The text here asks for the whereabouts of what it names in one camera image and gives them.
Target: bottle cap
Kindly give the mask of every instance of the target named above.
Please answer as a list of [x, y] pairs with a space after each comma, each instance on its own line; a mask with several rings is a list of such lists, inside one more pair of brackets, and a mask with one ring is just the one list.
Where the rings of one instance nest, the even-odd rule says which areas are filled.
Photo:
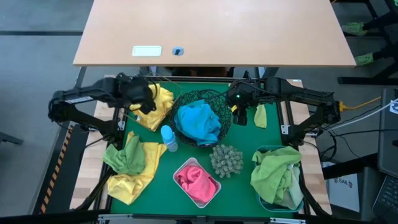
[[163, 125], [160, 133], [162, 134], [162, 137], [166, 140], [170, 140], [173, 138], [173, 131], [169, 125]]

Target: towel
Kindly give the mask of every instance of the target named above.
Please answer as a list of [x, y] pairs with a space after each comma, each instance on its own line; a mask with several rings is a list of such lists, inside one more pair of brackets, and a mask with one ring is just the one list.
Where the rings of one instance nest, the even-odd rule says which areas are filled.
[[198, 166], [185, 166], [177, 173], [177, 182], [197, 202], [207, 203], [216, 193], [210, 175]]
[[118, 174], [136, 175], [145, 168], [145, 153], [138, 136], [129, 133], [124, 149], [117, 150], [110, 144], [105, 150], [103, 160]]
[[219, 118], [204, 100], [181, 106], [174, 116], [177, 129], [195, 140], [198, 146], [217, 143], [221, 124]]
[[145, 169], [139, 175], [119, 174], [107, 181], [108, 194], [127, 205], [132, 204], [155, 177], [159, 159], [167, 149], [165, 144], [157, 142], [144, 142], [142, 146], [145, 151]]
[[152, 90], [154, 97], [157, 88], [156, 98], [154, 99], [156, 110], [151, 111], [148, 114], [144, 114], [141, 110], [137, 110], [140, 108], [140, 104], [130, 105], [130, 110], [133, 111], [135, 115], [138, 115], [139, 119], [137, 121], [139, 123], [149, 128], [151, 131], [156, 131], [157, 127], [159, 127], [167, 113], [171, 110], [173, 106], [174, 95], [172, 92], [160, 87], [159, 84], [156, 84], [156, 88], [153, 84], [149, 85], [149, 88]]
[[296, 209], [302, 200], [296, 204], [300, 198], [296, 193], [297, 187], [299, 190], [300, 187], [294, 183], [296, 180], [298, 184], [297, 171], [301, 158], [301, 153], [290, 146], [266, 153], [255, 152], [252, 161], [257, 162], [257, 166], [251, 174], [250, 184], [267, 203]]
[[256, 114], [254, 115], [254, 124], [259, 128], [267, 128], [267, 111], [265, 105], [257, 106]]

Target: wooden table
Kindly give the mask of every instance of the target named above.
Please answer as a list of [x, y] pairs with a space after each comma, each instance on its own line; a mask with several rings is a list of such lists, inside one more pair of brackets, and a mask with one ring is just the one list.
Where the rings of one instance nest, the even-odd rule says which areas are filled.
[[[289, 80], [289, 82], [296, 86], [302, 86], [300, 80]], [[287, 124], [286, 107], [282, 104], [282, 113], [284, 114], [284, 122]], [[106, 104], [98, 102], [95, 110], [95, 116], [103, 120], [112, 119], [113, 109], [108, 108]], [[292, 103], [292, 112], [295, 123], [300, 123], [309, 116], [307, 105], [300, 103]], [[87, 143], [93, 142], [100, 138], [99, 133], [90, 133]], [[312, 138], [305, 139], [314, 144], [315, 140]], [[106, 149], [106, 142], [101, 141], [88, 147], [83, 155], [80, 171], [78, 174], [75, 191], [73, 193], [70, 208], [76, 208], [84, 199], [90, 194], [100, 178], [100, 171], [102, 166], [102, 155]], [[304, 144], [299, 147], [302, 153], [302, 165], [305, 183], [315, 200], [322, 206], [322, 208], [331, 213], [330, 203], [326, 192], [325, 181], [323, 180], [322, 167], [320, 165], [318, 151], [313, 146]], [[106, 189], [104, 189], [103, 201], [100, 203], [100, 208], [104, 208], [104, 200], [106, 199]]]
[[[133, 57], [159, 45], [160, 57]], [[181, 56], [172, 54], [183, 47]], [[329, 0], [95, 0], [74, 65], [353, 67]]]

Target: yellow cable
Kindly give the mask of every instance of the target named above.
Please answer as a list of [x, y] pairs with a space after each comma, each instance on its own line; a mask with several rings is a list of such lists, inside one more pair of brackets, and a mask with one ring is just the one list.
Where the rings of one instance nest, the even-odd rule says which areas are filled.
[[373, 103], [373, 102], [375, 102], [375, 101], [377, 101], [377, 100], [380, 100], [380, 99], [381, 99], [381, 96], [379, 96], [379, 97], [377, 97], [377, 98], [375, 98], [375, 99], [373, 99], [373, 100], [369, 100], [368, 102], [363, 103], [363, 104], [361, 104], [361, 105], [353, 106], [353, 107], [346, 106], [346, 105], [343, 104], [343, 102], [340, 102], [340, 105], [339, 105], [339, 107], [340, 107], [340, 112], [343, 112], [344, 110], [358, 109], [358, 108], [360, 108], [360, 107], [362, 107], [362, 106], [368, 105], [368, 104]]

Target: pink container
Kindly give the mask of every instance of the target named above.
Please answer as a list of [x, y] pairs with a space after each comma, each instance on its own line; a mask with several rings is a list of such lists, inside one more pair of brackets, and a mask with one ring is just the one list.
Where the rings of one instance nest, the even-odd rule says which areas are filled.
[[[184, 162], [184, 164], [182, 164], [182, 166], [180, 166], [180, 168], [178, 168], [177, 169], [177, 171], [175, 171], [174, 172], [174, 174], [173, 174], [173, 180], [174, 180], [174, 182], [181, 188], [181, 190], [183, 190], [184, 191], [184, 189], [182, 189], [182, 187], [178, 184], [178, 182], [177, 182], [177, 173], [178, 172], [180, 172], [180, 170], [182, 170], [185, 166], [188, 166], [188, 165], [191, 165], [191, 166], [198, 166], [198, 167], [201, 167], [204, 171], [206, 171], [199, 163], [198, 163], [198, 161], [195, 159], [195, 158], [189, 158], [186, 162]], [[218, 192], [221, 190], [221, 184], [217, 181], [217, 180], [215, 180], [213, 177], [211, 177], [211, 179], [212, 179], [212, 181], [216, 184], [216, 193], [213, 195], [213, 197], [211, 198], [211, 200], [216, 196], [216, 194], [218, 194]], [[209, 204], [210, 202], [211, 202], [211, 200], [210, 201], [208, 201], [207, 203], [203, 203], [203, 202], [197, 202], [197, 201], [194, 201], [194, 199], [192, 199], [191, 198], [191, 196], [189, 195], [189, 194], [187, 194], [188, 195], [188, 197], [192, 200], [192, 202], [193, 203], [195, 203], [195, 205], [197, 205], [197, 207], [198, 208], [204, 208], [204, 207], [206, 207], [206, 205], [207, 204]]]

